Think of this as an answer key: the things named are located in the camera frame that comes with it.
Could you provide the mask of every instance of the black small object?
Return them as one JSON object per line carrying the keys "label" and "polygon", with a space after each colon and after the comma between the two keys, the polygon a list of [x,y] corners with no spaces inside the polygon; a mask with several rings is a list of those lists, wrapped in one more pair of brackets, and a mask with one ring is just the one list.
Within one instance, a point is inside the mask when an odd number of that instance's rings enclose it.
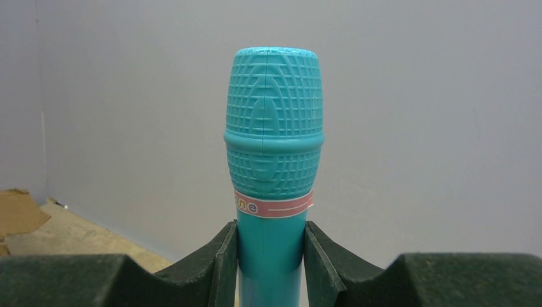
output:
{"label": "black small object", "polygon": [[0,258],[0,306],[233,306],[236,228],[154,275],[127,255]]}
{"label": "black small object", "polygon": [[311,307],[542,306],[542,259],[532,255],[412,253],[383,271],[313,222],[305,253]]}

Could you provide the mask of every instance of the microphone head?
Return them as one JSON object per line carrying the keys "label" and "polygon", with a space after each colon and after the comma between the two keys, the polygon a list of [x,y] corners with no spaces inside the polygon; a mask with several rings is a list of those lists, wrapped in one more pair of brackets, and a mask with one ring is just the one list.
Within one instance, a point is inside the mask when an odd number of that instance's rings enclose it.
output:
{"label": "microphone head", "polygon": [[307,194],[320,161],[322,119],[315,53],[283,47],[239,50],[224,133],[234,188],[263,200]]}

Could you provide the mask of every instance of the pink sticker band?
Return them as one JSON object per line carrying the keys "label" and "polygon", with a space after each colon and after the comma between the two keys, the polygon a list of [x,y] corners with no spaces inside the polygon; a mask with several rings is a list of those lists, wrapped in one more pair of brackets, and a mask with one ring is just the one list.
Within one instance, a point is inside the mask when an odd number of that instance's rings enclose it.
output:
{"label": "pink sticker band", "polygon": [[290,217],[307,210],[314,205],[313,190],[307,195],[295,198],[293,200],[259,200],[235,192],[235,205],[239,210],[246,214],[263,217],[267,219],[277,219]]}

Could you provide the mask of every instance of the plastic microphone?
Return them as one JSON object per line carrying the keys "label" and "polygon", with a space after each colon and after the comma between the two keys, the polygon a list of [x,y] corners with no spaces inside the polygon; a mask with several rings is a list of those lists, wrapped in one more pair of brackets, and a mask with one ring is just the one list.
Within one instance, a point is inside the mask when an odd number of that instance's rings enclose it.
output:
{"label": "plastic microphone", "polygon": [[298,306],[303,235],[323,135],[315,53],[235,54],[226,131],[239,233],[241,306]]}

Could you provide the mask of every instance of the blue plastic object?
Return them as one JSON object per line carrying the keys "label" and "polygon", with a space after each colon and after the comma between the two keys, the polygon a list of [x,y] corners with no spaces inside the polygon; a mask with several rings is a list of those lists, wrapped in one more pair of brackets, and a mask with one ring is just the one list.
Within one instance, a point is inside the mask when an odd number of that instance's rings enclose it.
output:
{"label": "blue plastic object", "polygon": [[[262,200],[306,195],[320,160],[322,119],[315,53],[282,47],[238,51],[224,133],[234,188]],[[237,210],[241,306],[298,306],[306,215],[269,219]]]}

